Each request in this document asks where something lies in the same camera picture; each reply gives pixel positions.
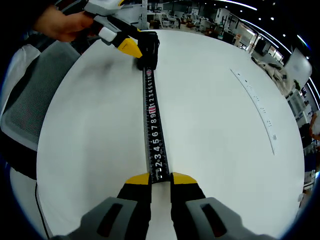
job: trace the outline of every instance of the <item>desk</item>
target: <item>desk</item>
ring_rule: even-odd
[[[302,143],[286,99],[235,46],[193,33],[157,33],[155,81],[170,171],[195,178],[249,230],[281,236],[296,216],[304,184]],[[278,139],[275,155],[230,68],[263,101]],[[82,215],[147,171],[143,122],[142,72],[132,57],[97,41],[65,76],[40,134],[39,197],[53,234],[77,228]],[[166,183],[152,187],[149,239],[174,239],[169,192]],[[164,228],[167,236],[157,235]]]

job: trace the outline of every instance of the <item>person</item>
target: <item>person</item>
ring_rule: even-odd
[[[312,115],[310,123],[299,128],[303,148],[311,144],[312,139],[320,141],[320,110]]]
[[[2,58],[0,90],[11,59],[24,45],[24,36],[29,30],[43,33],[62,42],[71,42],[94,22],[85,12],[64,15],[56,9],[52,0],[9,1],[5,6],[8,11],[14,11],[11,12],[12,18],[6,19],[7,14],[1,16],[3,23],[1,31],[5,33],[5,37],[0,45]],[[12,140],[0,130],[1,157],[16,171],[36,179],[37,152]]]
[[[1,16],[1,31],[5,40],[1,44],[1,84],[6,75],[12,56],[22,47],[24,35],[34,30],[62,42],[72,42],[84,29],[90,28],[94,20],[85,12],[64,15],[52,4],[52,0],[18,0],[6,3],[8,10],[14,10],[11,19]]]
[[[320,110],[312,115],[309,134],[313,139],[320,141]]]

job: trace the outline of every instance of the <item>mesh office chair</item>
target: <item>mesh office chair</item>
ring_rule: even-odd
[[[1,118],[2,132],[21,145],[37,151],[49,104],[79,57],[80,54],[65,42],[56,41],[45,49],[12,90]]]

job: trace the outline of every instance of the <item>tape measure numbers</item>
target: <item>tape measure numbers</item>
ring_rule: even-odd
[[[170,181],[170,171],[157,100],[154,71],[143,69],[144,134],[147,164],[153,184]]]

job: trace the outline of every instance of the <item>human hand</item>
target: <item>human hand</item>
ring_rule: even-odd
[[[50,5],[33,25],[33,30],[61,42],[71,42],[81,34],[81,31],[93,24],[92,17],[85,12],[64,15],[55,6]]]

